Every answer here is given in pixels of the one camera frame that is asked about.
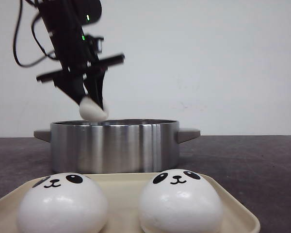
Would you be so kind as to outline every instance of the beige tray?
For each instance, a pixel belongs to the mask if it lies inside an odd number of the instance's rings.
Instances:
[[[156,173],[94,174],[110,202],[110,218],[100,233],[143,233],[137,216],[137,203],[143,186]],[[203,177],[218,192],[224,206],[220,233],[258,233],[258,219],[225,191],[214,179]],[[17,233],[16,210],[22,197],[39,179],[26,182],[0,199],[0,233]]]

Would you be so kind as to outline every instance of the black cable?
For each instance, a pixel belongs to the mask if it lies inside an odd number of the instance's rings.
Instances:
[[[35,6],[35,4],[33,2],[31,2],[30,0],[25,0],[25,1],[28,2],[30,5]],[[14,32],[14,38],[13,38],[13,55],[14,55],[14,59],[15,59],[16,63],[19,66],[21,66],[21,67],[32,67],[32,66],[38,64],[39,62],[43,61],[47,57],[43,56],[43,57],[39,58],[38,60],[36,60],[35,62],[32,62],[30,64],[22,64],[18,60],[17,53],[16,53],[16,41],[17,41],[17,34],[18,34],[18,29],[19,29],[19,25],[20,25],[20,21],[21,21],[21,15],[22,15],[22,12],[23,12],[23,1],[19,0],[19,3],[20,3],[20,5],[19,5],[18,19],[17,19],[15,32]]]
[[[45,49],[42,47],[42,45],[40,44],[40,42],[38,41],[37,37],[35,36],[35,31],[34,31],[34,26],[35,26],[35,23],[41,18],[41,15],[38,13],[33,21],[32,21],[32,24],[31,24],[31,32],[32,32],[32,35],[34,37],[34,40],[36,41],[36,43],[38,44],[39,48],[41,49],[41,51],[43,52],[43,54],[47,57],[49,57],[50,59],[53,59],[53,60],[58,60],[56,57],[52,57],[51,54],[54,53],[54,50],[52,50],[51,52],[49,53],[46,53],[45,52]]]

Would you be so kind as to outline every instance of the table surface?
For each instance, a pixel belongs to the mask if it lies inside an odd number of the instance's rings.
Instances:
[[[213,177],[258,217],[262,233],[291,233],[291,136],[201,136],[180,145],[178,168]],[[0,198],[50,174],[49,143],[0,138]]]

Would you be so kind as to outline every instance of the pot handle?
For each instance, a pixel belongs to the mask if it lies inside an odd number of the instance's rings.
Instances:
[[[35,138],[46,141],[46,142],[50,142],[50,139],[51,139],[50,130],[35,130],[33,132],[33,135]]]
[[[180,128],[177,134],[177,142],[182,143],[200,136],[200,130],[191,128]]]

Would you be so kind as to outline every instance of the white background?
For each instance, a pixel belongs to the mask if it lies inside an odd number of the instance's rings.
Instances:
[[[0,137],[32,136],[54,121],[80,119],[78,106],[18,67],[12,38],[19,1],[0,0]],[[102,0],[102,57],[123,52],[107,71],[110,118],[164,118],[203,135],[291,134],[291,0]],[[31,36],[36,11],[24,3],[17,51],[41,56]],[[52,46],[42,22],[41,43]]]

